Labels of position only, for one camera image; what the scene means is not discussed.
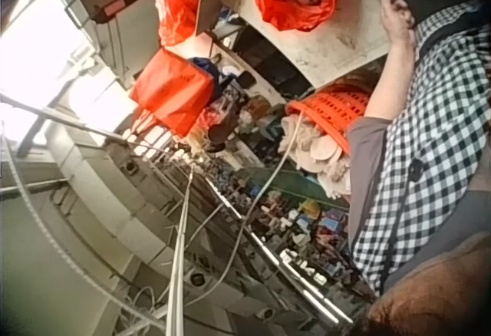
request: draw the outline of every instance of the orange plastic bag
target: orange plastic bag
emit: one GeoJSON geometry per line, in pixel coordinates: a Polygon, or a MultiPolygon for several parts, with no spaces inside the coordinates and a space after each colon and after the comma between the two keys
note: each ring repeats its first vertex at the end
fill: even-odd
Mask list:
{"type": "Polygon", "coordinates": [[[186,59],[161,48],[143,69],[130,92],[139,108],[132,130],[158,120],[179,137],[185,137],[212,96],[213,79],[186,59]]]}
{"type": "Polygon", "coordinates": [[[162,46],[174,46],[194,34],[199,0],[156,0],[162,46]]]}
{"type": "Polygon", "coordinates": [[[334,13],[337,0],[322,0],[319,5],[304,6],[296,2],[255,0],[262,20],[279,31],[311,31],[334,13]]]}

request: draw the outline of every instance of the black and white checkered shirt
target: black and white checkered shirt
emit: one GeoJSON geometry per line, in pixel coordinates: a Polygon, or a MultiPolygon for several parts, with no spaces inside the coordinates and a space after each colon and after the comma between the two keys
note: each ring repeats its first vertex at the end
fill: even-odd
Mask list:
{"type": "MultiPolygon", "coordinates": [[[[418,25],[417,58],[428,38],[477,10],[476,3],[454,6],[418,25]]],[[[489,43],[489,26],[480,25],[421,55],[407,106],[387,128],[374,201],[353,244],[354,263],[378,294],[384,273],[428,242],[476,171],[489,132],[489,43]]]]}

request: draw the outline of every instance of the red plastic bag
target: red plastic bag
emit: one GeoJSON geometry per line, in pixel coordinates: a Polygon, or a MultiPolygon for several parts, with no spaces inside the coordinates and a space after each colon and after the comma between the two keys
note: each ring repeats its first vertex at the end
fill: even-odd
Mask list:
{"type": "Polygon", "coordinates": [[[130,98],[139,105],[131,129],[148,122],[150,113],[152,124],[157,119],[179,137],[185,137],[211,98],[212,89],[213,79],[205,71],[161,48],[130,92],[130,98]]]}
{"type": "Polygon", "coordinates": [[[322,0],[320,5],[303,6],[296,2],[255,0],[262,20],[279,31],[311,31],[334,13],[337,0],[322,0]]]}
{"type": "Polygon", "coordinates": [[[174,46],[194,34],[199,0],[156,0],[162,46],[174,46]]]}

